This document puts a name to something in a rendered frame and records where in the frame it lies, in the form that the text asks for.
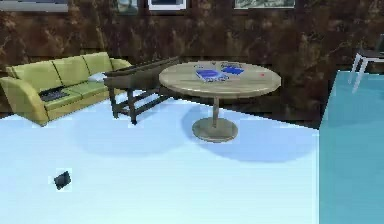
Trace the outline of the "dark wooden coffee table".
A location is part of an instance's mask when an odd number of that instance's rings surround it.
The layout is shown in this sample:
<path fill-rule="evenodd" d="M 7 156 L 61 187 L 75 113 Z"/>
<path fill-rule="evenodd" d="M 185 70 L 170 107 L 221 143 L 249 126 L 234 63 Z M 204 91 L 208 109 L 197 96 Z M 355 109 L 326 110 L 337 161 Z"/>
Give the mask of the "dark wooden coffee table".
<path fill-rule="evenodd" d="M 120 114 L 130 117 L 133 125 L 137 124 L 137 116 L 144 111 L 164 102 L 170 97 L 179 99 L 180 94 L 164 87 L 159 81 L 159 74 L 166 68 L 180 63 L 180 57 L 171 57 L 167 59 L 157 59 L 144 62 L 133 66 L 121 68 L 115 71 L 107 72 L 104 78 L 104 85 L 109 92 L 112 113 L 114 118 Z M 127 99 L 117 103 L 115 99 L 115 90 L 123 90 L 127 94 Z M 157 94 L 158 98 L 135 107 L 135 103 Z"/>

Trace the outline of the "white framed picture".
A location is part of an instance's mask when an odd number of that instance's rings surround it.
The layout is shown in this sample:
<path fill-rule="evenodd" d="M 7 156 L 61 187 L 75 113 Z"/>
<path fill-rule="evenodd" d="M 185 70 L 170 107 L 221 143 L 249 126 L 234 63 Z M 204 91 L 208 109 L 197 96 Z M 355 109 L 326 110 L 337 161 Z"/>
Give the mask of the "white framed picture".
<path fill-rule="evenodd" d="M 187 0 L 148 0 L 150 10 L 183 10 Z"/>

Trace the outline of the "dark framed picture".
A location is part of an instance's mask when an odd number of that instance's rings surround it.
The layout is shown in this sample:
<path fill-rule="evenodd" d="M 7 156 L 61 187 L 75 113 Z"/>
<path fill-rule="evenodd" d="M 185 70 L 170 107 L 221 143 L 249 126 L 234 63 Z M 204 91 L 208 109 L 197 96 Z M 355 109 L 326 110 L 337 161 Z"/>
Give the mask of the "dark framed picture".
<path fill-rule="evenodd" d="M 137 0 L 115 0 L 117 11 L 121 14 L 136 15 L 138 13 Z"/>

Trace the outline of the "wide landscape framed picture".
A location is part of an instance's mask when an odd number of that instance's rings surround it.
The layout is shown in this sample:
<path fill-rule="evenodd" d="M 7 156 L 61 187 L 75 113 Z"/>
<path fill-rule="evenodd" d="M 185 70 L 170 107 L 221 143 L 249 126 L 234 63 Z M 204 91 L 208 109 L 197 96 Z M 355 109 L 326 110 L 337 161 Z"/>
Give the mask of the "wide landscape framed picture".
<path fill-rule="evenodd" d="M 234 8 L 294 8 L 295 3 L 296 0 L 234 0 Z"/>

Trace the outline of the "black laptop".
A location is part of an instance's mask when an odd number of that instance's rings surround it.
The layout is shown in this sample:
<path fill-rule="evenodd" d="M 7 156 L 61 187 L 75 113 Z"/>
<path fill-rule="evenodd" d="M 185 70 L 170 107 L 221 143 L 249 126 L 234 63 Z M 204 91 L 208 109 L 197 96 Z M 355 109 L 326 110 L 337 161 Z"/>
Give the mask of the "black laptop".
<path fill-rule="evenodd" d="M 62 87 L 45 90 L 39 93 L 39 97 L 44 102 L 50 102 L 66 96 L 68 96 L 68 93 L 63 92 Z"/>

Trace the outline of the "small black flat object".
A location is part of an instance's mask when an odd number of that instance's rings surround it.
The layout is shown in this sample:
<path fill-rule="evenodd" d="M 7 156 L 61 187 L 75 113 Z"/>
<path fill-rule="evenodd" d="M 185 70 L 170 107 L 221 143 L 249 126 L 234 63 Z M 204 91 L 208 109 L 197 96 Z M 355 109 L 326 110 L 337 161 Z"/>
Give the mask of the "small black flat object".
<path fill-rule="evenodd" d="M 54 184 L 57 190 L 61 190 L 65 186 L 71 183 L 71 177 L 68 171 L 63 172 L 62 174 L 54 178 Z"/>

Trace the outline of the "green sofa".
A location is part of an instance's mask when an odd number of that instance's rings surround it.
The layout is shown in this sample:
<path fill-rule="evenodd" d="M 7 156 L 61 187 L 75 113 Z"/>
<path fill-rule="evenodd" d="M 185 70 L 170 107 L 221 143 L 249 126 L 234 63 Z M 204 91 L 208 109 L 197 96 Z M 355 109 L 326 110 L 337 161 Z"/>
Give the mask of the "green sofa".
<path fill-rule="evenodd" d="M 106 52 L 9 66 L 0 86 L 12 112 L 40 126 L 84 109 L 109 97 L 107 87 L 88 77 L 129 67 L 130 62 L 112 58 Z M 44 102 L 39 93 L 62 87 L 68 96 Z"/>

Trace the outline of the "white legged chair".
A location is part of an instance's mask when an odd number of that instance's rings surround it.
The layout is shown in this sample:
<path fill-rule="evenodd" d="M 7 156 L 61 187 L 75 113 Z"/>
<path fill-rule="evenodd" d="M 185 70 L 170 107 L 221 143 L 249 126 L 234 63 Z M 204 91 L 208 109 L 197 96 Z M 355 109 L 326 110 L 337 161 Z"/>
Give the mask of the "white legged chair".
<path fill-rule="evenodd" d="M 352 92 L 355 93 L 358 90 L 359 84 L 363 78 L 364 72 L 368 64 L 372 63 L 384 63 L 384 33 L 379 35 L 376 46 L 372 50 L 360 49 L 357 51 L 350 75 L 348 78 L 348 83 L 352 83 L 353 74 L 356 73 L 357 77 L 353 85 Z"/>

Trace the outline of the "grey framed picture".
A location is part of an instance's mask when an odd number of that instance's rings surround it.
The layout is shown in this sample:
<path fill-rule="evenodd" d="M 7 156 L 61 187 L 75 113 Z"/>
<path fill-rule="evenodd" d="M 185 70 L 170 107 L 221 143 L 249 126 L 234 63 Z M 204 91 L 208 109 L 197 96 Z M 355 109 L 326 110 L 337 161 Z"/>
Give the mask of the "grey framed picture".
<path fill-rule="evenodd" d="M 0 11 L 67 12 L 68 0 L 0 0 Z"/>

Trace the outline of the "round wooden pedestal table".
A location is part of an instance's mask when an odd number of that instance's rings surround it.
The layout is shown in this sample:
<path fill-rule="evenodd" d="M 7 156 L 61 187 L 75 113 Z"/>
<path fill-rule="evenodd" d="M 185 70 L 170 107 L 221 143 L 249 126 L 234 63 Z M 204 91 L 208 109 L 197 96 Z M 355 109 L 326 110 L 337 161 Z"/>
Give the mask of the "round wooden pedestal table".
<path fill-rule="evenodd" d="M 222 72 L 224 67 L 244 69 L 240 75 Z M 197 75 L 200 69 L 217 70 L 229 77 L 226 81 L 204 82 Z M 204 141 L 221 143 L 234 139 L 238 134 L 235 123 L 219 117 L 221 99 L 243 99 L 263 96 L 277 90 L 282 83 L 274 71 L 262 66 L 231 61 L 197 61 L 172 65 L 159 74 L 160 83 L 180 94 L 213 100 L 211 117 L 197 120 L 192 125 L 193 134 Z"/>

